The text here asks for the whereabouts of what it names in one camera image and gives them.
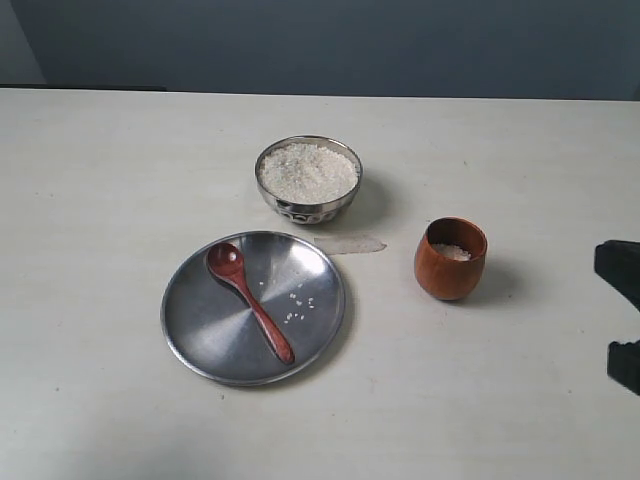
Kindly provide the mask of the steel bowl of rice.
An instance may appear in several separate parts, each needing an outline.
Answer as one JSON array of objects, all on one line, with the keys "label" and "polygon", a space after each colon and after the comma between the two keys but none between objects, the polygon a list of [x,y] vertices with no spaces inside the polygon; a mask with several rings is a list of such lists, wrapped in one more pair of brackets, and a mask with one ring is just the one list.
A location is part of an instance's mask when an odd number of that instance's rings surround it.
[{"label": "steel bowl of rice", "polygon": [[322,136],[288,137],[255,163],[266,204],[294,224],[318,225],[344,213],[361,185],[363,166],[347,145]]}]

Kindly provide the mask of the red-brown wooden spoon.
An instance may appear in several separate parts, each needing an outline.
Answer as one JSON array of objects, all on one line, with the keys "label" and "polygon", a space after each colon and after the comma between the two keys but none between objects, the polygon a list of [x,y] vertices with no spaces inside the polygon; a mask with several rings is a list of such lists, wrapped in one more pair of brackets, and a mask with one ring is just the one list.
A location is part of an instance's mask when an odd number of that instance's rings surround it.
[{"label": "red-brown wooden spoon", "polygon": [[289,341],[262,305],[254,298],[247,284],[245,260],[241,251],[228,242],[215,243],[206,254],[206,265],[213,276],[235,288],[244,298],[276,357],[285,365],[293,364],[295,354]]}]

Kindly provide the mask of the brown wooden cup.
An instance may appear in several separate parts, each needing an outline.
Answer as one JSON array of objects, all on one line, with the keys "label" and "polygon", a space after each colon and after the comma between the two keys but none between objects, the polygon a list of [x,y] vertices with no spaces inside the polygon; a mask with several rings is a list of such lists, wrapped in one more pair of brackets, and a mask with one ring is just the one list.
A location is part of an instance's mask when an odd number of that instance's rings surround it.
[{"label": "brown wooden cup", "polygon": [[[470,254],[468,260],[456,260],[436,250],[436,245],[453,245]],[[468,296],[481,279],[488,242],[474,223],[443,217],[432,221],[422,235],[414,257],[414,275],[420,287],[442,301],[457,301]]]}]

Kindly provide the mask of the clear tape strip on table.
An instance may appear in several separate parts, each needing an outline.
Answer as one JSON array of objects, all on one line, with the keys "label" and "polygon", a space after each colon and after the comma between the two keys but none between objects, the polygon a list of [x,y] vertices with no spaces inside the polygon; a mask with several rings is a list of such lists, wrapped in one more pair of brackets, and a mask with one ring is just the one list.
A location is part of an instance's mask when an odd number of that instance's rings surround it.
[{"label": "clear tape strip on table", "polygon": [[387,247],[378,238],[365,234],[315,237],[313,243],[327,255],[368,254]]}]

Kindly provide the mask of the round steel plate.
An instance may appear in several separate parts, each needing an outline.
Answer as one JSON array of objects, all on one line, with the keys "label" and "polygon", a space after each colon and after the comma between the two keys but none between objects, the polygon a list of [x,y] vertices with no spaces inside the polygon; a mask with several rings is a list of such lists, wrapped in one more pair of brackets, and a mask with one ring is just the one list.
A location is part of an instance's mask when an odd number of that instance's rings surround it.
[{"label": "round steel plate", "polygon": [[248,289],[289,342],[293,363],[278,358],[237,288],[210,270],[207,247],[183,262],[165,290],[160,318],[169,347],[189,369],[226,385],[265,385],[305,369],[342,326],[341,273],[318,247],[288,233],[250,231],[224,240],[243,255]]}]

